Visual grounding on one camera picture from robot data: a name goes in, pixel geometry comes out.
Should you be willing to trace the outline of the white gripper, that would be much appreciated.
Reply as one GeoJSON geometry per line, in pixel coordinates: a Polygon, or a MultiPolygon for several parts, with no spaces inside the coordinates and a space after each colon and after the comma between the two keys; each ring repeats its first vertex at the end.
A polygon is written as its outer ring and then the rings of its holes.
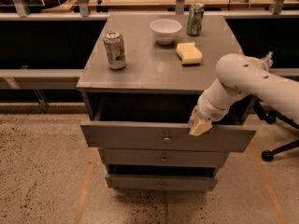
{"type": "Polygon", "coordinates": [[[189,119],[190,131],[189,135],[199,136],[212,128],[211,121],[220,121],[226,114],[228,109],[219,109],[209,102],[207,91],[204,91],[197,101],[189,119]]]}

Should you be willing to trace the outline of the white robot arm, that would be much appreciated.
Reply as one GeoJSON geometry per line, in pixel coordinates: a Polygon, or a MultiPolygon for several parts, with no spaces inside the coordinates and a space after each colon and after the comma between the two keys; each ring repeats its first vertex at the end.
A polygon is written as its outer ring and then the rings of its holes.
{"type": "Polygon", "coordinates": [[[200,95],[190,117],[189,134],[199,136],[220,121],[231,105],[249,94],[256,96],[299,124],[299,82],[269,72],[271,58],[257,59],[231,53],[216,64],[216,79],[200,95]]]}

